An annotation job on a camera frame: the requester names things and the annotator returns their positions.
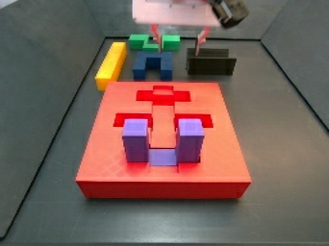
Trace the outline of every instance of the building block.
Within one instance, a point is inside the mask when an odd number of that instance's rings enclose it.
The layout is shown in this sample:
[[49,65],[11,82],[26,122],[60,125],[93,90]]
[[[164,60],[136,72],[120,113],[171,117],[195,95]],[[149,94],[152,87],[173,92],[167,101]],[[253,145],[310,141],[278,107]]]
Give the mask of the building block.
[[180,119],[177,129],[177,162],[199,162],[204,132],[200,119]]
[[[152,101],[137,100],[138,91],[142,91],[142,99],[164,96],[161,98],[167,100],[169,90],[173,94],[188,92],[179,97],[184,100],[175,101],[171,106],[175,118],[176,114],[205,113],[213,124],[203,129],[199,162],[177,162],[176,166],[129,163],[124,156],[121,127],[113,126],[114,116],[129,111],[152,114]],[[76,176],[86,198],[236,199],[244,194],[249,182],[217,83],[108,84]]]
[[200,49],[195,56],[195,49],[187,49],[185,68],[188,75],[227,75],[233,72],[236,59],[228,58],[227,49]]
[[128,162],[148,162],[148,121],[125,119],[121,140]]
[[156,43],[144,43],[142,51],[157,52],[159,45]]
[[146,69],[159,69],[160,80],[172,80],[172,53],[137,52],[132,73],[133,80],[142,81],[146,78]]
[[175,149],[149,149],[148,150],[148,165],[149,166],[176,166]]
[[145,43],[148,43],[148,35],[130,35],[128,38],[128,47],[130,50],[142,50]]
[[125,56],[125,43],[113,42],[94,77],[97,89],[100,91],[105,90],[108,82],[114,82],[117,80]]
[[163,35],[161,36],[161,50],[163,51],[180,50],[180,36]]

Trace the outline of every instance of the purple pillar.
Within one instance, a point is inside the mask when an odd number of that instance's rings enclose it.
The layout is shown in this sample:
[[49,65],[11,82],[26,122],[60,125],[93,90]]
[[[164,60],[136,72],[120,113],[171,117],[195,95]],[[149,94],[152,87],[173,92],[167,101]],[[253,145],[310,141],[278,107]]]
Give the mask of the purple pillar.
[[180,119],[177,128],[177,162],[199,162],[204,131],[200,119]]
[[148,121],[125,119],[121,134],[126,162],[148,162]]

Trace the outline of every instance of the red block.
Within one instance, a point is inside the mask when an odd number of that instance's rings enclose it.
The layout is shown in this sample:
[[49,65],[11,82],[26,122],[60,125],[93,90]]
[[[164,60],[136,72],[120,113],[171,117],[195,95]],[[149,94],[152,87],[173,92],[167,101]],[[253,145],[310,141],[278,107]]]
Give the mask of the red block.
[[[167,104],[160,104],[160,95]],[[199,163],[179,163],[177,166],[148,166],[146,163],[126,163],[121,143],[122,118],[136,115],[149,119],[150,128],[160,129],[160,117],[153,115],[161,107],[173,108],[172,124],[181,117],[197,116],[204,125],[204,140]],[[172,139],[175,126],[163,127]],[[228,112],[216,83],[114,83],[108,84],[97,112],[89,140],[76,177],[86,198],[164,198],[219,199],[241,197],[249,185],[247,166],[235,136]]]

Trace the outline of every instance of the gray table surface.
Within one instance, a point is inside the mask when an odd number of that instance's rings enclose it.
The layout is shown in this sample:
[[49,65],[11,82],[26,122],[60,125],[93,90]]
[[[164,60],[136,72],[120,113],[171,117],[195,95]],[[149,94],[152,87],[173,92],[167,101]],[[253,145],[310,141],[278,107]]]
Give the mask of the gray table surface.
[[[104,43],[5,243],[329,242],[329,137],[256,41],[208,41],[237,58],[231,77],[187,77],[185,40],[175,80],[216,79],[252,184],[236,201],[85,200],[73,182],[101,93],[93,76]],[[130,80],[129,53],[120,80]],[[148,79],[157,79],[149,72]]]

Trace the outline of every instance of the gray wall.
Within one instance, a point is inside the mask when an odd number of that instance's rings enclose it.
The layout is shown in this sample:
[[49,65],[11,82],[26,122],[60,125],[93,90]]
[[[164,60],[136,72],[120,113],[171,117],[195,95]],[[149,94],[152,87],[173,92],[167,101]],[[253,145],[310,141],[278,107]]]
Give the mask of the gray wall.
[[[148,26],[136,25],[130,17],[132,0],[82,0],[106,37],[128,37],[148,33]],[[228,31],[213,29],[209,37],[260,39],[275,19],[286,0],[245,0],[249,15],[241,24]],[[161,26],[164,34],[196,37],[200,28]]]
[[288,0],[261,43],[329,128],[327,10],[327,0]]
[[0,23],[1,237],[104,36],[81,0],[17,1]]

